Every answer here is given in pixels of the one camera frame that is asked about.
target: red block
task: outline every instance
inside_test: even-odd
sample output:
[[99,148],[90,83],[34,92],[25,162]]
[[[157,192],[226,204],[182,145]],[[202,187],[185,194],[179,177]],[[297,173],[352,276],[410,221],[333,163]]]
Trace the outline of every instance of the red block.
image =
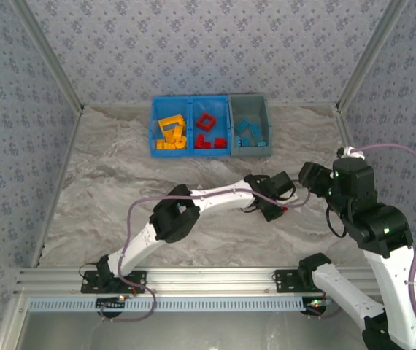
[[215,139],[215,148],[228,148],[228,140],[223,137],[217,137]]
[[216,118],[208,113],[203,113],[200,118],[196,121],[196,126],[203,131],[209,132],[213,129],[216,124]]
[[205,136],[203,133],[199,133],[195,140],[195,148],[203,148],[203,143],[205,141]]

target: gray marble floor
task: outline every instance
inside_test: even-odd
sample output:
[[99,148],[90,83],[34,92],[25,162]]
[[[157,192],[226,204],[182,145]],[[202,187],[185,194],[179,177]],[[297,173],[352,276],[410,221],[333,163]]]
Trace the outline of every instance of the gray marble floor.
[[[211,188],[248,173],[291,178],[306,161],[331,166],[340,140],[331,108],[270,107],[273,155],[263,158],[151,158],[147,145],[149,108],[88,108],[78,134],[41,266],[94,262],[123,245],[126,212],[138,198],[163,195],[176,184]],[[299,197],[306,191],[298,190]],[[155,203],[137,207],[132,232],[146,223]],[[184,240],[162,247],[145,266],[296,265],[315,252],[337,265],[364,265],[350,238],[335,238],[325,221],[326,204],[312,198],[303,208],[266,222],[260,213],[231,211],[197,222]],[[332,218],[337,230],[342,226]]]

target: yellow building block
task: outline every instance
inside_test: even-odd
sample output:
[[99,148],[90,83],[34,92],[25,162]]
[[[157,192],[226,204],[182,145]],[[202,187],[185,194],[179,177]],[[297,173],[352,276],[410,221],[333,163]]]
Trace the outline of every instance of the yellow building block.
[[164,149],[164,140],[156,140],[156,149]]
[[176,149],[176,147],[174,146],[174,144],[164,142],[164,149]]
[[184,149],[187,146],[187,138],[185,136],[180,137],[179,139],[176,139],[175,147],[177,149]]
[[176,114],[176,115],[173,115],[172,117],[161,119],[158,121],[158,123],[159,123],[159,128],[161,129],[161,133],[163,134],[165,131],[164,127],[167,125],[178,124],[178,125],[185,126],[184,118],[182,117],[181,114]]
[[164,135],[164,139],[166,140],[167,143],[173,144],[175,142],[175,140],[174,140],[174,129],[164,131],[163,135]]
[[184,127],[182,125],[178,125],[174,128],[174,138],[180,139],[182,137],[182,132],[184,130]]

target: blue storage bin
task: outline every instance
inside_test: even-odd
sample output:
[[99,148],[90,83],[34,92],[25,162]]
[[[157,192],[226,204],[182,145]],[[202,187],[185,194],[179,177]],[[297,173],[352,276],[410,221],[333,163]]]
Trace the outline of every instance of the blue storage bin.
[[[268,103],[264,95],[237,94],[229,95],[229,112],[231,113],[232,127],[232,148],[231,156],[270,156],[271,155],[271,130]],[[245,121],[249,128],[237,128],[236,126]],[[241,141],[239,146],[235,140],[247,139],[248,146]]]
[[[203,113],[216,118],[216,124],[210,131],[203,131],[196,126]],[[192,97],[190,131],[192,133],[190,151],[194,157],[220,157],[231,155],[231,117],[228,96],[194,96]],[[195,141],[202,133],[205,141],[211,143],[210,149],[195,149]],[[215,139],[222,137],[227,141],[226,148],[215,148]]]
[[[152,157],[188,157],[193,149],[192,133],[190,126],[192,125],[191,117],[191,97],[175,96],[175,97],[155,97],[151,106],[151,123],[148,141],[150,143],[150,153]],[[164,139],[158,121],[173,115],[181,114],[184,118],[187,128],[183,134],[187,136],[187,146],[185,149],[156,149],[156,140]]]

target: robotic arm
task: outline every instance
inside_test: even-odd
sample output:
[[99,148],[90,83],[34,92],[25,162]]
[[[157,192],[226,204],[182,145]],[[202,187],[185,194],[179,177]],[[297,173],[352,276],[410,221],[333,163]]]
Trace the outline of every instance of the robotic arm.
[[[254,208],[261,210],[266,221],[272,221],[284,213],[282,207],[258,198],[252,193],[239,190],[255,191],[280,203],[297,199],[294,195],[295,186],[284,171],[272,178],[264,175],[248,175],[235,184],[211,190],[189,190],[185,184],[178,185],[168,195],[192,196],[200,199],[165,199],[159,202],[154,207],[149,222],[130,242],[123,257],[122,274],[128,275],[140,261],[160,246],[185,238],[202,215],[230,209]],[[290,197],[284,200],[281,196],[291,190]],[[209,196],[216,192],[224,193]],[[112,291],[110,289],[112,281],[118,276],[118,262],[122,252],[123,248],[105,255],[97,264],[101,285],[104,288],[109,285],[109,292]]]
[[[369,349],[416,349],[416,316],[407,287],[414,257],[412,236],[405,216],[397,208],[378,203],[373,169],[362,155],[353,154],[335,160],[332,170],[305,163],[299,182],[326,200],[349,236],[363,250],[384,305],[353,286],[321,253],[300,261],[298,275],[304,286],[321,289],[335,300],[360,327]],[[248,175],[235,184],[212,190],[189,190],[184,184],[176,186],[168,195],[193,198],[162,200],[143,230],[130,242],[124,256],[122,248],[99,260],[97,276],[102,290],[114,292],[113,282],[118,276],[121,257],[121,272],[125,276],[160,246],[186,237],[198,218],[207,213],[254,208],[261,210],[267,221],[272,221],[282,216],[283,208],[248,191],[285,203],[281,196],[291,190],[289,201],[295,199],[295,187],[285,172],[272,178]]]
[[356,289],[323,254],[299,263],[304,284],[335,300],[363,331],[369,349],[416,349],[416,316],[407,286],[414,258],[412,236],[403,213],[378,203],[371,166],[362,155],[335,160],[332,170],[305,163],[299,182],[326,200],[363,250],[385,306]]

